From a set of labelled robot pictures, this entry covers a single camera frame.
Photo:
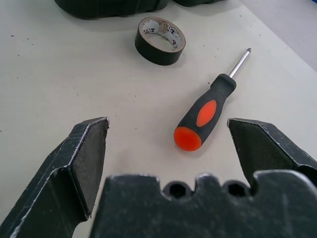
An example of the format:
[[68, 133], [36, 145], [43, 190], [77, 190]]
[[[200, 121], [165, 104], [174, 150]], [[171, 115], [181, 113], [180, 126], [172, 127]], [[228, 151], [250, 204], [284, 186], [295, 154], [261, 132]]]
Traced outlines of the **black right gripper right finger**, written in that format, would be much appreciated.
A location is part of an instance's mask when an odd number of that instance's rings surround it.
[[293, 170], [317, 184], [317, 162], [275, 125], [251, 119], [227, 120], [243, 174], [248, 182], [256, 171]]

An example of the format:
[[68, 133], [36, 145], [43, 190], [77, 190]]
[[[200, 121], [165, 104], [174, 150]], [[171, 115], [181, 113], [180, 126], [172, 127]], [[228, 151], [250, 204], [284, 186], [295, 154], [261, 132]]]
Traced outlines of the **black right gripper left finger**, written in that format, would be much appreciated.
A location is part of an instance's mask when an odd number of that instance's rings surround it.
[[99, 191], [108, 117], [83, 121], [47, 156], [0, 226], [2, 238], [70, 238]]

